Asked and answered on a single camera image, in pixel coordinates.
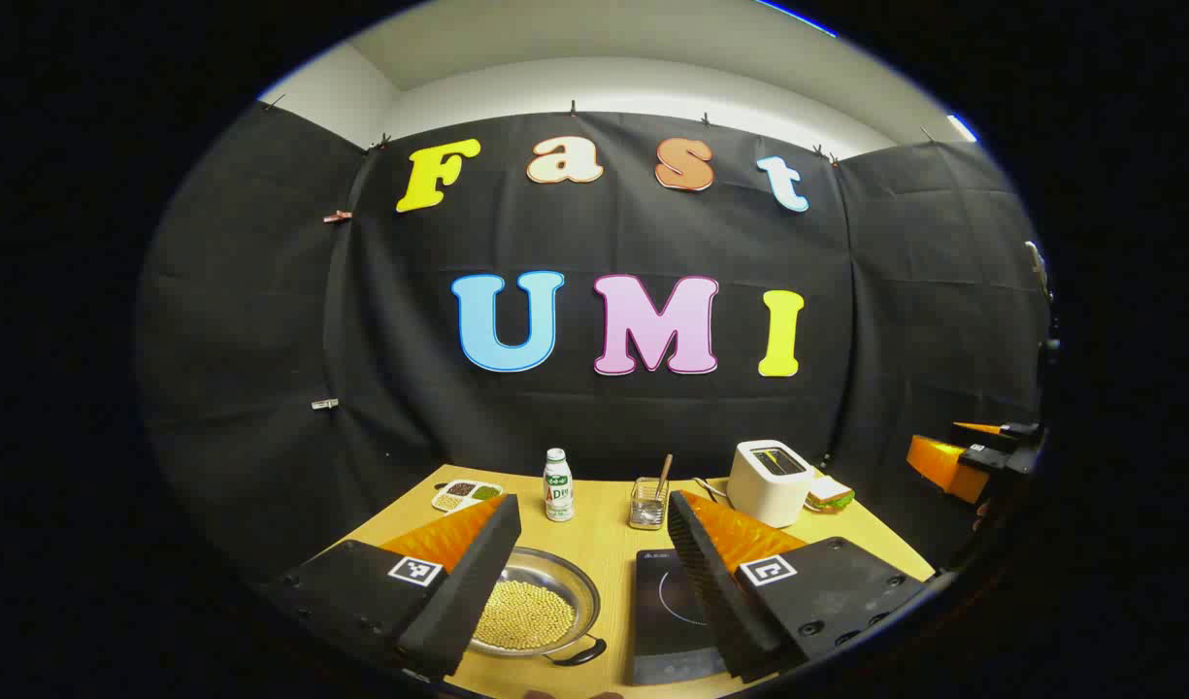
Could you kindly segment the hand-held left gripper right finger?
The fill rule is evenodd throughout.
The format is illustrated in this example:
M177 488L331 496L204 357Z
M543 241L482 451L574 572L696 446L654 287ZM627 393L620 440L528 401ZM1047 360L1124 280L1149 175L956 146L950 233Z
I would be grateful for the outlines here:
M724 667L750 684L820 662L877 632L926 585L851 543L816 543L669 492L668 533Z

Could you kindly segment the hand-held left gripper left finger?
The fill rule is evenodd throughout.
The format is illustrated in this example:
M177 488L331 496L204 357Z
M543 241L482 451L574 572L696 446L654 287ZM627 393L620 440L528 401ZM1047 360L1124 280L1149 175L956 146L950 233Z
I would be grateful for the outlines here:
M385 544L346 540L265 582L264 594L372 667L443 680L464 659L518 537L517 496L501 495Z

